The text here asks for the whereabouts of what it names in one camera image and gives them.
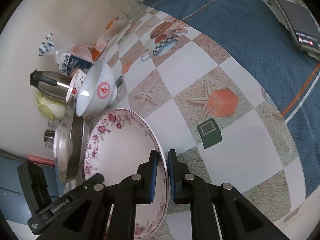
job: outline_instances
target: red circular emblem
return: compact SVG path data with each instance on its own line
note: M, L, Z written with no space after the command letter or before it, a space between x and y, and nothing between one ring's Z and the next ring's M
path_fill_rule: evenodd
M98 85L98 89L97 89L98 98L105 99L108 97L109 94L110 94L110 85L108 84L108 82L101 82Z

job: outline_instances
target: smartphone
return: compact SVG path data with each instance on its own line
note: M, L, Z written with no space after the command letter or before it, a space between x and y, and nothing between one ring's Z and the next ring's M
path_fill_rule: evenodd
M320 27L302 0L273 0L296 46L320 55Z

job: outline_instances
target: cabbage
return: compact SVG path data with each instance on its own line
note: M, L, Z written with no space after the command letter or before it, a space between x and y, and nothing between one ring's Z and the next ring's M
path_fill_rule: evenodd
M67 106L66 103L46 96L41 92L37 94L37 103L39 111L50 120L62 119Z

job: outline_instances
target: blue bedsheet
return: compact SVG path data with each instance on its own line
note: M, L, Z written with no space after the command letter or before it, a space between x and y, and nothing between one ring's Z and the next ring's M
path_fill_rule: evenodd
M262 0L144 3L183 20L216 41L256 78L280 112L287 112L284 119L299 151L308 197L320 184L318 62L295 47L289 32ZM292 101L295 103L286 110Z

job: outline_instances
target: floral plate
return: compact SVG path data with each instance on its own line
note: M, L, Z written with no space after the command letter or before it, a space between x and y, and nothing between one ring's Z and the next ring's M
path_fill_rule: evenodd
M162 224L168 208L169 179L159 141L139 115L127 109L113 109L99 119L86 147L85 179L101 173L106 186L120 183L135 174L141 163L148 162L153 149L161 153L156 193L151 205L137 205L135 239L151 236Z

